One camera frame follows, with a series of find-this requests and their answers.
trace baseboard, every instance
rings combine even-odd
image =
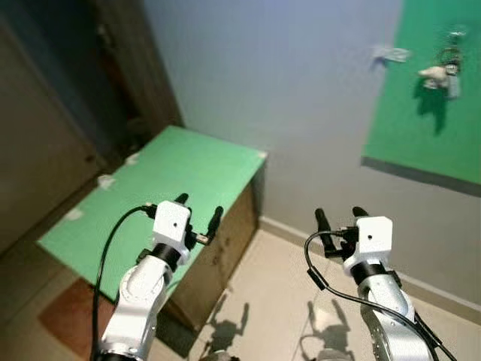
[[[273,235],[276,235],[301,247],[304,245],[304,241],[309,236],[307,233],[265,216],[260,216],[259,227],[266,232],[272,233]],[[403,289],[409,295],[416,297],[417,299],[421,299],[424,302],[430,303],[438,308],[442,308],[443,310],[451,312],[452,314],[456,314],[457,316],[469,320],[470,322],[481,325],[481,305],[461,299],[451,293],[440,290],[431,286],[430,284],[416,280],[410,276],[403,275],[399,272],[398,274],[402,280]]]

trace keychain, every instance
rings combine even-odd
[[[437,54],[436,66],[421,70],[419,75],[425,77],[424,87],[428,89],[447,89],[447,98],[456,99],[461,95],[459,72],[461,70],[461,51],[458,43],[465,32],[451,32],[451,46]]]

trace green tabletop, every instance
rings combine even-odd
[[[128,209],[188,193],[193,229],[206,232],[215,207],[223,206],[226,214],[264,158],[257,150],[168,127],[140,152],[135,164],[124,165],[113,174],[115,182],[107,190],[92,191],[76,206],[83,212],[80,218],[62,219],[38,243],[94,283],[107,236]],[[121,225],[105,264],[101,291],[106,296],[116,298],[124,273],[143,248],[151,248],[152,227],[153,220],[142,213],[131,215]],[[197,244],[189,264],[177,269],[173,285],[182,279],[201,249]]]

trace green board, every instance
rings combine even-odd
[[[107,236],[128,209],[188,193],[193,229],[206,232],[216,206],[223,206],[227,213],[264,158],[257,150],[168,127],[140,152],[136,164],[124,165],[113,174],[115,182],[109,189],[98,188],[77,205],[83,212],[81,218],[61,220],[39,244],[94,283]],[[143,248],[152,248],[152,227],[153,220],[142,213],[131,215],[121,225],[105,264],[101,291],[106,296],[116,298],[124,273]],[[200,244],[194,247],[189,265],[201,248]],[[189,265],[177,269],[172,285],[182,279]]]
[[[417,73],[437,65],[458,24],[461,96],[447,100]],[[481,1],[405,0],[395,46],[413,55],[389,64],[365,156],[481,184]]]

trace wooden drawer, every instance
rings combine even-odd
[[[257,216],[249,184],[224,216],[216,238],[204,247],[163,311],[191,330],[199,331],[227,287],[256,228]]]

